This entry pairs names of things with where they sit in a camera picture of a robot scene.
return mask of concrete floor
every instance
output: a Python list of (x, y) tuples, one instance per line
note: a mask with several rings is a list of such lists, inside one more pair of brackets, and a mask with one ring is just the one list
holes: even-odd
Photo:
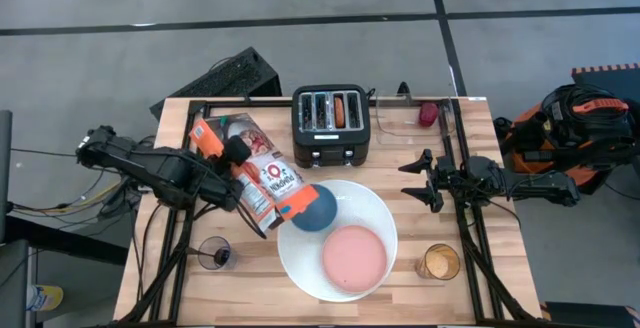
[[(639, 0), (443, 1), (447, 12), (464, 13), (637, 6)], [(433, 0), (0, 0), (0, 31), (434, 12)], [(637, 62), (639, 22), (638, 15), (618, 14), (449, 24), (468, 94), (487, 96), (494, 116), (513, 118), (569, 83), (573, 67)], [(0, 108), (14, 111), (14, 147), (72, 152), (87, 129), (105, 123), (119, 134), (143, 137), (156, 127), (149, 105), (248, 46), (280, 74), (285, 94), (320, 83), (356, 83), (392, 93), (400, 81), (421, 95), (454, 94), (440, 28), (431, 20), (0, 36)], [(35, 207), (67, 200), (96, 177), (67, 158), (16, 153), (12, 166), (11, 199)], [(626, 168), (610, 183), (625, 192), (639, 187)], [(540, 300), (640, 308), (635, 206), (607, 189), (571, 209), (519, 202)], [(122, 240), (129, 229), (125, 220), (106, 235)], [(114, 267), (102, 272), (101, 279), (115, 288), (106, 289), (98, 308), (46, 326), (110, 320), (121, 274)]]

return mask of wooden table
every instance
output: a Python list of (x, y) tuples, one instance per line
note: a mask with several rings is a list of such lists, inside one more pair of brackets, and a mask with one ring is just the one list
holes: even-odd
[[(236, 100), (219, 98), (217, 101)], [(502, 162), (494, 134), (489, 106), (484, 99), (460, 98), (460, 106), (471, 155), (482, 155)], [(167, 99), (156, 146), (179, 148), (185, 134), (189, 99)], [(287, 160), (293, 163), (289, 108), (214, 108), (213, 115), (248, 112)], [(400, 192), (403, 187), (424, 185), (424, 175), (398, 172), (400, 165), (415, 161), (422, 149), (430, 148), (434, 157), (444, 155), (438, 136), (428, 147), (423, 145), (382, 144), (384, 139), (371, 109), (371, 142), (366, 163), (361, 167), (324, 167), (299, 172), (306, 182), (346, 179), (363, 184), (387, 204), (398, 230), (398, 254), (393, 271), (385, 283), (364, 299), (349, 303), (319, 301), (300, 290), (284, 272), (276, 245), (277, 232), (262, 240), (237, 213), (215, 211), (198, 220), (193, 227), (191, 246), (199, 247), (208, 237), (220, 235), (239, 255), (236, 268), (228, 272), (207, 271), (195, 256), (187, 260), (187, 273), (178, 324), (463, 324), (474, 323), (471, 298), (464, 265), (450, 281), (421, 279), (413, 269), (414, 261), (433, 244), (452, 246), (463, 259), (455, 221), (453, 201), (444, 192), (441, 213), (432, 214), (423, 203)], [(456, 160), (459, 146), (452, 135)], [(502, 198), (496, 201), (513, 209)], [(142, 242), (149, 216), (156, 206), (152, 196), (144, 197), (136, 222), (136, 239)], [(533, 279), (529, 270), (522, 236), (514, 218), (499, 208), (483, 208), (487, 235), (495, 270), (513, 296), (534, 316), (540, 316)], [(149, 228), (143, 282), (145, 287), (156, 275), (168, 210), (161, 209)], [(176, 238), (181, 231), (176, 226)], [(485, 315), (491, 316), (486, 281), (478, 271)], [(160, 317), (169, 310), (173, 276), (165, 285)], [(133, 245), (129, 251), (114, 318), (123, 317), (133, 307), (138, 273)]]

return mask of floor stripe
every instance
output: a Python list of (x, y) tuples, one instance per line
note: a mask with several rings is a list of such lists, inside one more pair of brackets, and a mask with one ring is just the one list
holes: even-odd
[(443, 0), (433, 0), (436, 6), (436, 14), (438, 16), (438, 23), (440, 24), (440, 32), (442, 33), (442, 40), (444, 41), (444, 49), (447, 53), (447, 61), (449, 62), (449, 68), (451, 69), (451, 76), (453, 79), (453, 85), (458, 96), (466, 96), (467, 88), (464, 85), (464, 79), (462, 79), (462, 69), (460, 68), (460, 62), (458, 61), (458, 54), (456, 53), (456, 47), (453, 43), (453, 35), (451, 34), (451, 28), (447, 20), (447, 12), (444, 8)]
[(451, 20), (496, 19), (496, 18), (538, 18), (538, 17), (575, 17), (614, 14), (639, 14), (640, 7), (583, 8), (583, 9), (545, 9), (524, 11), (466, 12), (448, 13)]
[(186, 22), (186, 23), (157, 23), (157, 24), (142, 23), (142, 24), (86, 26), (86, 27), (16, 28), (16, 29), (0, 29), (0, 36), (151, 32), (151, 31), (167, 31), (167, 30), (273, 27), (273, 26), (344, 24), (344, 23), (416, 22), (416, 21), (435, 20), (436, 18), (437, 16), (435, 13), (391, 13), (391, 14), (375, 14), (375, 15), (248, 19), (248, 20)]

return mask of white plate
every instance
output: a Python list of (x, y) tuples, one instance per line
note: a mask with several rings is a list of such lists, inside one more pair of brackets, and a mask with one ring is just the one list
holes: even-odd
[[(289, 278), (307, 294), (330, 302), (349, 302), (367, 296), (387, 279), (398, 252), (398, 233), (393, 216), (380, 197), (369, 188), (344, 180), (318, 183), (331, 191), (338, 202), (338, 212), (331, 225), (319, 232), (305, 232), (291, 221), (278, 228), (278, 254)], [(373, 288), (349, 293), (335, 287), (322, 268), (322, 247), (335, 229), (359, 225), (374, 232), (384, 244), (387, 269)]]

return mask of pink round disk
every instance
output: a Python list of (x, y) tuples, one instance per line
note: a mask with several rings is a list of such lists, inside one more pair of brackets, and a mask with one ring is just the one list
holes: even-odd
[(322, 265), (338, 288), (359, 293), (380, 282), (387, 268), (387, 252), (375, 233), (351, 225), (329, 235), (322, 250)]

